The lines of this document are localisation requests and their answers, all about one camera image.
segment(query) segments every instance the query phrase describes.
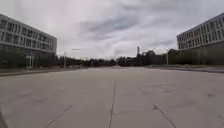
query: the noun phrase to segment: distant building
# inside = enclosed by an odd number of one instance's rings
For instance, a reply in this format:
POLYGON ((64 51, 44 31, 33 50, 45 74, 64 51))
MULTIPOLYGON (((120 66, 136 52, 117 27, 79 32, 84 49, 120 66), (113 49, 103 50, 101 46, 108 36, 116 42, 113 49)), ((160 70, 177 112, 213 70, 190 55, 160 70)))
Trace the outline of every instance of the distant building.
POLYGON ((200 59, 224 64, 224 13, 177 35, 177 42, 180 51, 192 50, 200 59))
POLYGON ((56 48, 54 36, 0 14, 0 50, 42 58, 55 55, 56 48))

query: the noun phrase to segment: paved ground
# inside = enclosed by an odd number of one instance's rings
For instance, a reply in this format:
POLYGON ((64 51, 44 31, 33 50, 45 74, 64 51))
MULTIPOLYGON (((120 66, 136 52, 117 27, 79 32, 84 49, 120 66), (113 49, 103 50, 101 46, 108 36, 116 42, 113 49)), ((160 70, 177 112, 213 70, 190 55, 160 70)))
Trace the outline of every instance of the paved ground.
POLYGON ((0 103, 9 128, 222 128, 223 83, 215 73, 86 69, 2 77, 0 103))

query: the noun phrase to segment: street light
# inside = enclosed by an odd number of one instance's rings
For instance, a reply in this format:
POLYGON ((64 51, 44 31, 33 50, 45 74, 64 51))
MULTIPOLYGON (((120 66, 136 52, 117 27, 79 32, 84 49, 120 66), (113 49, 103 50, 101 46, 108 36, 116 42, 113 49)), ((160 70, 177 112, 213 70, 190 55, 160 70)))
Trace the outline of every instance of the street light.
POLYGON ((166 49, 166 64, 169 65, 169 49, 166 49))
MULTIPOLYGON (((73 48, 73 49, 71 49, 72 51, 78 51, 78 50, 82 50, 82 49, 79 49, 79 48, 73 48)), ((64 52, 64 68, 66 68, 66 52, 64 52)))

